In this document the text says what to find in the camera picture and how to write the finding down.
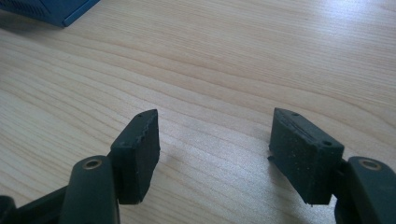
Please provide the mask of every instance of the screw hole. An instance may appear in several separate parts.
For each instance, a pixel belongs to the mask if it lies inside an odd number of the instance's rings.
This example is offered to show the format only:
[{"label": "screw hole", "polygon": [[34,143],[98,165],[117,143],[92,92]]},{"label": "screw hole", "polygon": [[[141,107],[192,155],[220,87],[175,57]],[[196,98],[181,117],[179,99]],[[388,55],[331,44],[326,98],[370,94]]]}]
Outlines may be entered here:
[{"label": "screw hole", "polygon": [[96,167],[99,167],[101,164],[102,164],[101,160],[93,159],[90,161],[86,161],[84,163],[84,165],[82,166],[82,168],[84,168],[86,170],[92,170],[92,169],[95,169]]},{"label": "screw hole", "polygon": [[329,142],[329,141],[322,141],[322,143],[323,143],[324,145],[328,146],[328,147],[332,145],[332,143]]},{"label": "screw hole", "polygon": [[369,161],[369,160],[359,160],[359,163],[366,169],[373,170],[373,171],[379,171],[381,170],[381,165],[378,164],[375,161]]}]

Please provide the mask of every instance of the blue box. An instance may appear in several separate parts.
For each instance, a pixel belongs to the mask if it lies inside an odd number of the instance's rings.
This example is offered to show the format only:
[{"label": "blue box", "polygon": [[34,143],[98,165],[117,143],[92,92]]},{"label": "blue box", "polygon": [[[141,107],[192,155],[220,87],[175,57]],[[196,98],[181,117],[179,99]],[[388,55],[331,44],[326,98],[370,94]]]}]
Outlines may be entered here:
[{"label": "blue box", "polygon": [[0,9],[66,27],[99,0],[0,0]]}]

